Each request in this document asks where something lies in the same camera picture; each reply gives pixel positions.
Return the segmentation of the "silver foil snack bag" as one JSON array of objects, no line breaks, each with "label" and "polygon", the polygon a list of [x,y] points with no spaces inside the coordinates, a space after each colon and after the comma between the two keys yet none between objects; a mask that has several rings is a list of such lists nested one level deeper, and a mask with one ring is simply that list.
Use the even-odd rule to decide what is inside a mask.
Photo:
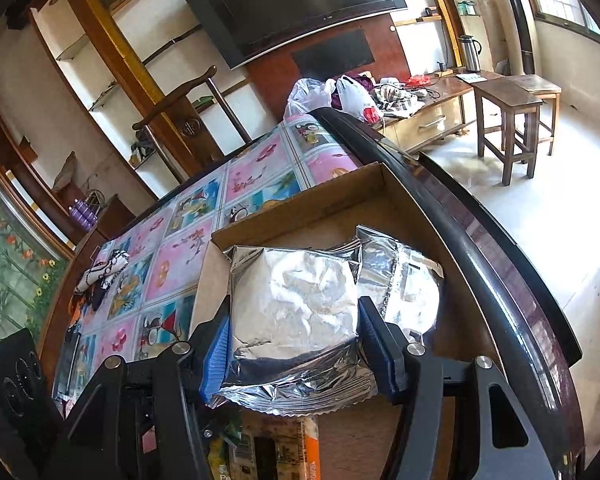
[{"label": "silver foil snack bag", "polygon": [[323,415],[376,396],[358,341],[361,245],[235,245],[224,377],[213,393],[248,410]]}]

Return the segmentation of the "floral picture tablecloth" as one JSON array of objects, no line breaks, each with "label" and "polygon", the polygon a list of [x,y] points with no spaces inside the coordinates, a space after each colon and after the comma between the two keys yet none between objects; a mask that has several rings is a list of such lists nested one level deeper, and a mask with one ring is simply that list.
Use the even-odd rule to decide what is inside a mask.
[{"label": "floral picture tablecloth", "polygon": [[151,359],[188,338],[213,232],[360,165],[314,117],[296,116],[103,244],[88,268],[115,249],[129,264],[99,309],[67,330],[53,386],[61,408],[71,410],[108,356]]}]

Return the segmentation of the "white plastic bag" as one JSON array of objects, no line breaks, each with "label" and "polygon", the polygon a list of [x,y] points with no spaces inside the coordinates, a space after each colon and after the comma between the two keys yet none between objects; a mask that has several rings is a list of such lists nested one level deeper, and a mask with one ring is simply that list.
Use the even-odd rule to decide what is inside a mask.
[{"label": "white plastic bag", "polygon": [[336,108],[370,125],[382,118],[382,111],[370,92],[347,75],[342,75],[337,80],[297,80],[287,98],[283,118],[291,120],[323,107]]}]

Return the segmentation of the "wooden chair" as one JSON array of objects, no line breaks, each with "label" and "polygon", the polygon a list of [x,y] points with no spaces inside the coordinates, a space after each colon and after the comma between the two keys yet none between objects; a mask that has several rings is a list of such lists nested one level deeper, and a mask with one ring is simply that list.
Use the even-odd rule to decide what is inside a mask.
[{"label": "wooden chair", "polygon": [[[140,122],[132,125],[134,131],[146,133],[160,159],[178,183],[183,183],[223,157],[219,144],[214,140],[196,108],[187,99],[192,90],[206,86],[212,94],[211,103],[219,105],[244,143],[249,144],[252,141],[247,129],[213,81],[217,71],[218,68],[211,65],[201,76],[183,82],[151,107]],[[163,119],[172,126],[172,140],[154,133],[151,125],[158,119]]]}]

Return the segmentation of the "patterned cloth bundle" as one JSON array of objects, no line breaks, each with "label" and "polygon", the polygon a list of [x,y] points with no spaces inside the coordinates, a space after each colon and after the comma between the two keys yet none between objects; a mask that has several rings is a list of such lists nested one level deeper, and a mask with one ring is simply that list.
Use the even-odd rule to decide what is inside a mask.
[{"label": "patterned cloth bundle", "polygon": [[97,261],[81,276],[69,304],[69,326],[75,326],[88,309],[96,312],[120,272],[129,264],[129,254],[115,249],[107,260]]}]

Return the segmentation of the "cardboard box tray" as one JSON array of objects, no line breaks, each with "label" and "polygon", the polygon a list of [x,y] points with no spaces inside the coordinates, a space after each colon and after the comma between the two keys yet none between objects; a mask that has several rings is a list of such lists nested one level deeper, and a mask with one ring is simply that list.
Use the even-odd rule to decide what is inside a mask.
[{"label": "cardboard box tray", "polygon": [[[500,357],[477,294],[460,267],[460,256],[416,202],[415,192],[381,164],[308,188],[215,232],[204,256],[190,324],[213,318],[225,297],[224,252],[230,246],[326,249],[350,240],[360,224],[402,240],[442,265],[443,304],[432,336],[436,356],[462,361],[479,354]],[[322,478],[379,478],[399,417],[399,408],[383,396],[320,416]]]}]

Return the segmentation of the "orange edged cracker pack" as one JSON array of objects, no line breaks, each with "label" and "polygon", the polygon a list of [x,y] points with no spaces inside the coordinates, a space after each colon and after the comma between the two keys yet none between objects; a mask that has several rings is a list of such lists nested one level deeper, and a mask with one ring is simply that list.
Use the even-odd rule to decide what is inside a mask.
[{"label": "orange edged cracker pack", "polygon": [[240,411],[240,440],[230,448],[228,466],[231,479],[318,480],[317,420]]}]

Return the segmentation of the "wooden stool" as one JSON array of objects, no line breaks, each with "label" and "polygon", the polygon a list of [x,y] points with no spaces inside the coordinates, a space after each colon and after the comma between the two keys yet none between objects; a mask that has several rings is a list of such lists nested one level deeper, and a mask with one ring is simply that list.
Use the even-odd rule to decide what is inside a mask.
[{"label": "wooden stool", "polygon": [[[527,178],[532,179],[538,157],[542,100],[505,77],[479,81],[472,88],[477,114],[477,155],[483,157],[488,148],[503,164],[503,186],[510,185],[515,162],[525,162]],[[484,101],[500,109],[501,146],[486,137]]]}]

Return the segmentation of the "wooden tv cabinet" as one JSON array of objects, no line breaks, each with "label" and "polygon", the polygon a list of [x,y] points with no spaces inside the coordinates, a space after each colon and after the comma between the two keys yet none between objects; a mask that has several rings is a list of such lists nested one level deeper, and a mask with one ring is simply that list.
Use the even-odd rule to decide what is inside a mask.
[{"label": "wooden tv cabinet", "polygon": [[407,153],[417,153],[437,140],[463,132],[476,122],[472,83],[479,78],[492,80],[501,75],[488,70],[472,75],[456,70],[439,77],[425,87],[427,96],[422,107],[411,117],[387,117],[374,128]]}]

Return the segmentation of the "purple spray can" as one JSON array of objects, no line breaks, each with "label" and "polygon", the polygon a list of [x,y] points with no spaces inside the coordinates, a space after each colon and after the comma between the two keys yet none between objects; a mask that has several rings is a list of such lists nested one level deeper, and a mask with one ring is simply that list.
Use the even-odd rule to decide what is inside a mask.
[{"label": "purple spray can", "polygon": [[83,212],[79,210],[78,207],[70,206],[69,212],[71,218],[82,228],[84,231],[88,232],[93,229],[93,222],[87,217],[84,216]]},{"label": "purple spray can", "polygon": [[76,210],[82,214],[82,217],[91,225],[97,222],[97,214],[91,210],[90,206],[84,202],[84,200],[76,200]]}]

